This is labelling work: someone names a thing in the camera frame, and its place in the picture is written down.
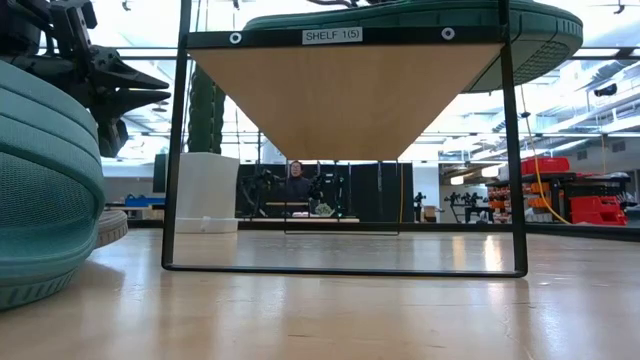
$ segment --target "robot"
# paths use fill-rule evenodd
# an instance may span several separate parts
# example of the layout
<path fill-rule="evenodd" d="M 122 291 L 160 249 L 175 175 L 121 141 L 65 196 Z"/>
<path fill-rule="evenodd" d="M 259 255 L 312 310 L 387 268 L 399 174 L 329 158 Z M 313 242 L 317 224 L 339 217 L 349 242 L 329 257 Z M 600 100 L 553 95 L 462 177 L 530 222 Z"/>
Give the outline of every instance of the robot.
<path fill-rule="evenodd" d="M 157 91 L 169 84 L 131 68 L 115 49 L 92 44 L 87 30 L 97 25 L 90 0 L 0 0 L 0 61 L 86 107 L 97 123 L 100 155 L 116 157 L 129 138 L 122 116 L 171 94 Z M 42 34 L 46 51 L 38 55 Z"/>

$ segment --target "white cylinder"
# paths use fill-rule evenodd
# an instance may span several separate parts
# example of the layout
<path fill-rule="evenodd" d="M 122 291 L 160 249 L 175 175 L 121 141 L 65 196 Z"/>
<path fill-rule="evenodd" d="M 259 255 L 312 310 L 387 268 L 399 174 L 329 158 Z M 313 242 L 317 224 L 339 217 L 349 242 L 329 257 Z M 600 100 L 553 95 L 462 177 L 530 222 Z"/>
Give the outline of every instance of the white cylinder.
<path fill-rule="evenodd" d="M 212 153 L 180 155 L 176 233 L 238 231 L 236 180 L 240 161 Z"/>

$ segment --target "black metal frame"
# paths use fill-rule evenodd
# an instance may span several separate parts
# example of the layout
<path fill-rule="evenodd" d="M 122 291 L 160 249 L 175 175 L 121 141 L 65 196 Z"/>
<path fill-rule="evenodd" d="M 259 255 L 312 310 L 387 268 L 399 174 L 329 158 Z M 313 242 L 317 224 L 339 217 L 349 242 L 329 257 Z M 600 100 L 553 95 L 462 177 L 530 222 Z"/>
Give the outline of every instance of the black metal frame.
<path fill-rule="evenodd" d="M 307 274 L 307 275 L 366 275 L 366 276 L 439 276 L 439 277 L 491 277 L 519 278 L 528 272 L 526 229 L 522 180 L 520 177 L 520 142 L 518 139 L 518 114 L 516 111 L 515 84 L 513 79 L 513 59 L 511 54 L 510 3 L 498 0 L 499 26 L 456 27 L 454 39 L 446 40 L 442 29 L 426 28 L 364 28 L 362 42 L 332 44 L 332 46 L 367 45 L 426 45 L 426 44 L 483 44 L 501 43 L 502 88 L 506 117 L 506 139 L 509 150 L 509 175 L 512 189 L 512 224 L 506 227 L 513 232 L 513 271 L 411 271 L 411 270 L 367 270 L 367 269 L 325 269 L 291 267 L 246 267 L 246 266 L 193 266 L 178 265 L 173 262 L 176 204 L 180 162 L 180 142 L 182 139 L 184 94 L 187 73 L 187 47 L 189 48 L 239 48 L 239 47 L 286 47 L 302 46 L 303 30 L 267 30 L 242 32 L 216 32 L 189 34 L 191 23 L 191 0 L 182 0 L 176 62 L 175 92 L 167 179 L 167 206 L 165 210 L 164 233 L 162 238 L 162 267 L 174 271 L 207 271 L 230 273 Z M 241 34 L 242 41 L 230 41 L 233 34 Z"/>

